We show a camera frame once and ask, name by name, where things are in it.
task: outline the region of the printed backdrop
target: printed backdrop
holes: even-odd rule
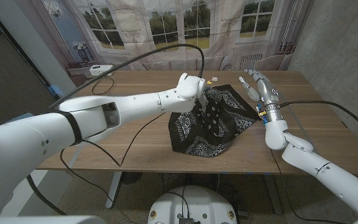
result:
[[[16,0],[69,75],[193,44],[207,70],[242,70],[293,50],[308,0]],[[197,70],[200,53],[174,48],[126,70]]]

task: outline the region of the green lawn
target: green lawn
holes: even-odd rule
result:
[[[102,45],[102,47],[107,48],[107,49],[111,49],[111,46],[109,44],[105,44],[103,42],[100,42],[100,44]],[[120,46],[120,45],[113,45],[112,47],[114,47],[114,49],[117,50],[125,50],[124,46]]]
[[[171,46],[173,44],[178,44],[178,43],[179,43],[179,41],[169,42],[168,46]],[[186,44],[193,44],[193,45],[197,46],[197,38],[186,39],[185,43]],[[165,46],[166,46],[166,43],[155,44],[156,49],[160,49],[160,48],[165,47]],[[199,38],[198,39],[198,46],[201,49],[208,49],[209,48],[209,37]],[[168,50],[166,50],[166,52],[173,51],[173,50],[179,50],[179,47],[174,47],[172,49],[168,49]]]
[[[253,34],[254,34],[253,32],[243,32],[240,33],[240,38],[252,37]],[[255,37],[261,37],[264,35],[266,35],[266,31],[255,32]]]

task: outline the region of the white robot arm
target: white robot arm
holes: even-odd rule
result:
[[[258,91],[240,77],[240,82],[254,101],[261,101],[267,119],[265,142],[273,150],[284,149],[282,158],[287,163],[316,177],[332,193],[358,213],[358,178],[313,152],[313,146],[286,130],[279,107],[278,93],[268,78],[255,70],[246,70],[257,82]]]
[[[205,84],[205,79],[184,73],[171,90],[72,98],[59,111],[0,125],[0,212],[18,183],[51,155],[82,139],[100,141],[133,119],[189,112]]]

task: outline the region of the black strap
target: black strap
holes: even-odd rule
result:
[[[71,113],[60,111],[60,110],[49,110],[47,113],[60,113],[61,115],[66,117],[67,121],[71,125],[71,128],[73,129],[74,138],[75,138],[75,142],[71,146],[74,146],[74,145],[82,142],[82,135],[81,135],[80,127],[77,123],[77,120],[74,118],[74,116]]]

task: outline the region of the wire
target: wire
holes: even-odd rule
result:
[[[145,54],[142,54],[140,56],[137,56],[137,57],[134,57],[122,64],[119,64],[117,65],[116,67],[113,67],[113,68],[110,68],[109,70],[103,72],[102,74],[98,75],[97,77],[94,77],[92,78],[90,81],[88,82],[85,82],[84,84],[80,85],[79,87],[75,88],[74,90],[72,90],[71,92],[67,93],[65,96],[61,97],[59,100],[57,100],[56,102],[52,103],[48,109],[52,109],[54,107],[56,107],[57,105],[59,105],[60,103],[62,103],[63,101],[69,99],[69,97],[73,96],[75,93],[77,93],[78,91],[82,90],[83,88],[87,87],[88,85],[90,85],[91,83],[94,83],[100,79],[102,79],[103,77],[105,77],[107,74],[110,74],[112,72],[115,72],[116,70],[132,63],[132,62],[135,62],[141,58],[144,58],[146,56],[149,56],[149,55],[152,55],[152,54],[155,54],[157,52],[161,52],[161,51],[164,51],[164,50],[167,50],[167,49],[171,49],[171,48],[174,48],[174,47],[192,47],[194,49],[197,49],[200,54],[201,54],[201,60],[202,60],[202,64],[201,64],[201,69],[200,69],[200,73],[198,74],[198,77],[201,78],[203,76],[203,70],[204,70],[204,53],[203,51],[197,47],[197,46],[194,46],[194,45],[191,45],[191,44],[174,44],[174,45],[170,45],[170,46],[166,46],[166,47],[162,47],[160,49],[156,49],[156,50],[152,50],[150,52],[147,52]]]
[[[183,187],[183,192],[181,193],[181,216],[183,217],[183,200],[185,199],[185,188],[186,186]]]
[[[122,212],[122,211],[121,211],[121,209],[119,209],[119,212],[121,212],[121,214],[122,214],[122,215],[124,215],[124,216],[125,216],[125,218],[127,218],[127,219],[128,219],[128,221],[130,221],[131,223],[135,223],[135,224],[137,224],[136,222],[132,221],[132,220],[131,220],[131,219],[130,219],[127,215],[125,215],[125,214],[124,214],[124,212]]]
[[[284,177],[283,174],[281,173],[281,169],[280,166],[277,163],[276,158],[274,157],[273,151],[270,149],[270,153],[272,153],[274,162],[277,165],[278,171],[280,172],[280,176],[281,176],[281,180],[283,182],[283,186],[284,186],[284,191],[285,191],[285,196],[287,196],[287,200],[288,200],[288,204],[290,205],[291,211],[294,213],[294,215],[304,221],[308,221],[308,222],[326,222],[326,223],[335,223],[335,224],[345,224],[345,223],[341,223],[341,222],[336,222],[336,221],[330,221],[330,220],[318,220],[318,219],[309,219],[309,218],[302,218],[300,217],[298,214],[296,214],[296,212],[294,211],[294,209],[292,208],[292,204],[290,201],[290,197],[288,196],[288,191],[287,191],[287,187],[285,186],[285,182],[284,182]]]
[[[329,105],[333,105],[338,107],[339,109],[345,111],[348,115],[352,116],[357,122],[358,122],[358,117],[356,115],[354,115],[352,112],[350,112],[348,109],[346,109],[345,107],[337,104],[337,103],[333,103],[330,101],[324,101],[324,100],[305,100],[305,101],[291,101],[291,102],[286,102],[286,103],[282,103],[279,106],[281,108],[283,108],[284,106],[288,106],[290,104],[297,104],[297,103],[322,103],[322,104],[329,104]]]
[[[31,189],[34,191],[34,194],[36,196],[38,196],[39,199],[41,199],[41,201],[43,201],[43,203],[45,203],[46,205],[48,205],[51,209],[53,209],[55,212],[61,214],[61,215],[67,215],[65,212],[61,211],[58,207],[56,207],[52,202],[48,201],[48,199],[46,199],[41,192],[38,190],[37,186],[35,186],[34,180],[31,177],[31,174],[29,174],[26,177]]]
[[[218,174],[218,186],[216,187],[216,192],[218,192],[219,190],[220,181],[221,181],[221,176]]]
[[[125,152],[124,157],[122,158],[121,164],[119,164],[119,163],[117,162],[117,160],[115,160],[115,158],[113,158],[113,156],[112,156],[110,153],[108,153],[108,151],[106,151],[105,149],[103,149],[102,147],[100,147],[99,145],[97,145],[96,143],[93,143],[93,142],[91,142],[91,141],[84,140],[84,139],[83,139],[82,141],[83,141],[83,142],[87,142],[87,143],[89,143],[89,144],[92,144],[92,145],[96,146],[98,149],[100,149],[100,150],[102,150],[104,153],[106,153],[106,154],[110,157],[110,159],[112,159],[119,167],[121,167],[122,164],[124,163],[124,159],[125,159],[125,157],[126,157],[128,151],[129,151],[129,148],[131,148],[132,143],[134,142],[134,140],[135,140],[135,138],[137,137],[137,135],[138,135],[148,124],[150,124],[151,122],[155,121],[157,118],[161,117],[161,116],[164,115],[164,114],[165,114],[165,113],[162,113],[162,114],[158,115],[156,118],[154,118],[153,120],[149,121],[147,124],[143,125],[143,127],[136,133],[136,135],[135,135],[134,138],[132,139],[131,143],[129,144],[129,146],[128,146],[128,148],[127,148],[127,151]],[[64,152],[64,150],[65,150],[65,149],[62,149],[62,151],[60,151],[60,160],[61,160],[61,162],[64,164],[64,166],[65,166],[71,173],[73,173],[74,175],[76,175],[76,176],[77,176],[78,178],[80,178],[81,180],[84,180],[84,181],[87,182],[88,184],[90,184],[90,185],[92,185],[92,186],[95,186],[95,187],[101,189],[101,190],[104,192],[104,194],[106,194],[107,198],[110,199],[110,201],[111,201],[112,203],[114,203],[114,201],[110,198],[109,194],[108,194],[101,186],[92,183],[91,181],[85,179],[85,178],[82,177],[80,174],[77,174],[77,173],[74,172],[71,168],[69,168],[69,166],[67,165],[67,163],[63,160],[63,152]]]
[[[185,199],[183,196],[181,196],[180,194],[176,194],[176,193],[174,193],[174,192],[167,192],[167,193],[174,194],[174,195],[177,195],[177,196],[181,197],[182,203],[183,203],[183,201],[186,202],[186,206],[187,206],[187,218],[189,218],[189,217],[190,217],[189,205],[187,204],[186,199]],[[182,206],[182,210],[181,210],[181,216],[182,216],[182,218],[183,218],[183,206]]]
[[[95,187],[99,188],[100,190],[102,190],[102,191],[104,192],[104,194],[106,194],[107,198],[110,199],[110,201],[111,201],[112,203],[114,203],[114,201],[110,198],[109,194],[108,194],[102,187],[100,187],[99,185],[94,184],[94,183],[88,181],[87,179],[85,179],[84,177],[80,176],[79,174],[77,174],[76,172],[74,172],[74,171],[67,165],[67,163],[63,160],[63,151],[64,151],[64,150],[65,150],[65,149],[62,149],[62,150],[60,151],[60,160],[61,160],[61,162],[65,165],[65,167],[66,167],[70,172],[72,172],[74,175],[76,175],[78,178],[80,178],[81,180],[84,180],[84,181],[87,182],[88,184],[90,184],[90,185],[92,185],[92,186],[95,186]]]
[[[98,86],[98,84],[103,80],[103,79],[101,78],[101,79],[99,79],[99,80],[94,84],[94,86],[92,87],[92,94],[94,94],[94,95],[104,95],[104,94],[107,94],[108,92],[110,92],[110,90],[111,90],[111,89],[113,88],[113,86],[114,86],[114,80],[113,80],[111,77],[109,77],[109,76],[107,76],[107,77],[105,77],[105,78],[108,78],[108,79],[110,79],[110,80],[112,81],[112,84],[111,84],[110,88],[109,88],[108,90],[102,92],[102,93],[95,93],[95,92],[94,92],[94,89],[96,88],[96,86]]]

